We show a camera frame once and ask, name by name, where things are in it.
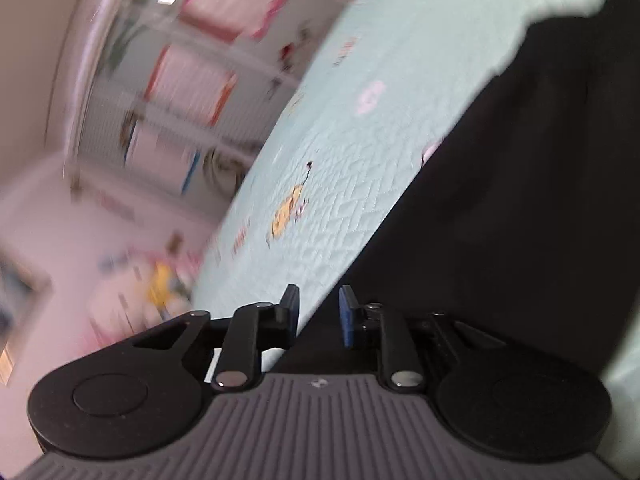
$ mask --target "black fabric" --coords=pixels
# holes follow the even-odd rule
[[[343,283],[601,370],[640,283],[640,0],[529,27],[275,370],[372,367],[342,348]]]

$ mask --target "quilted bedspread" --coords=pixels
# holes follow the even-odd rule
[[[602,1],[355,0],[212,240],[194,307],[227,317],[275,302],[295,283],[301,328],[479,89],[510,62],[527,24],[588,14]],[[634,338],[640,347],[640,323]],[[635,374],[628,387],[629,370],[640,365],[625,352],[606,379],[633,406],[640,380]],[[266,366],[275,358],[263,355]],[[626,451],[611,444],[609,455],[631,471]]]

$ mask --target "floor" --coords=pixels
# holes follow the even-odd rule
[[[40,377],[86,352],[86,304],[101,279],[97,263],[129,244],[162,250],[178,229],[185,248],[201,250],[215,225],[178,206],[85,168],[84,178],[133,207],[136,223],[94,200],[72,202],[62,165],[44,160],[0,196],[0,244],[47,273],[51,293],[29,326],[9,385],[0,384],[0,475],[11,477],[40,455],[26,415],[28,394]]]

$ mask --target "cartoon print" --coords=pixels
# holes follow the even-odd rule
[[[380,96],[385,92],[386,85],[382,81],[374,81],[365,91],[358,97],[358,105],[356,107],[356,115],[368,114],[376,106]]]
[[[238,235],[236,236],[236,239],[234,240],[234,246],[231,249],[231,253],[233,254],[233,256],[236,256],[236,254],[238,254],[238,251],[242,248],[242,246],[244,245],[244,242],[246,240],[246,232],[249,229],[251,225],[251,219],[247,219],[243,224],[242,227],[240,228],[240,230],[238,231]]]
[[[291,100],[290,105],[289,105],[289,113],[287,116],[290,116],[293,111],[296,109],[296,107],[298,106],[298,103],[300,101],[302,101],[302,98],[305,96],[304,92],[299,92],[297,95],[295,95],[294,97],[296,97],[295,100]]]
[[[291,192],[287,195],[287,197],[283,200],[282,204],[276,211],[273,222],[271,222],[271,227],[269,233],[267,234],[267,245],[270,245],[271,240],[276,240],[282,236],[284,229],[289,224],[289,220],[291,218],[291,213],[294,213],[294,217],[299,219],[304,211],[304,207],[300,210],[300,214],[298,214],[298,209],[296,209],[296,205],[298,204],[298,200],[300,199],[300,195],[302,194],[302,190],[304,185],[306,184],[306,180],[309,178],[309,173],[311,172],[311,167],[313,165],[313,161],[309,161],[306,164],[306,175],[302,183],[296,184]]]
[[[427,163],[427,160],[431,158],[431,155],[435,153],[439,145],[440,145],[439,142],[434,142],[431,146],[427,146],[424,150],[422,150],[422,156],[420,158],[420,167],[423,167]]]
[[[295,213],[294,213],[294,220],[295,220],[296,222],[298,222],[298,220],[300,220],[300,219],[302,218],[302,215],[305,213],[305,209],[306,209],[306,206],[307,206],[308,204],[309,204],[309,199],[308,199],[308,198],[305,198],[305,199],[302,201],[302,204],[300,204],[300,205],[298,206],[298,208],[296,209],[296,211],[295,211]]]
[[[349,55],[351,50],[358,41],[357,36],[351,36],[347,41],[344,42],[344,45],[340,47],[340,52],[338,52],[338,57],[334,61],[334,66],[340,65],[344,61],[344,59]]]
[[[212,233],[207,240],[203,253],[212,253],[213,261],[218,266],[222,261],[222,254],[220,254],[220,248],[218,247],[218,237],[220,235],[220,231],[216,230]]]

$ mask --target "bed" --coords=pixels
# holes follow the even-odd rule
[[[527,24],[602,1],[354,0],[211,241],[194,307],[226,317],[295,283],[302,327]],[[636,320],[604,375],[616,418],[603,454],[627,476],[640,472],[638,347]]]

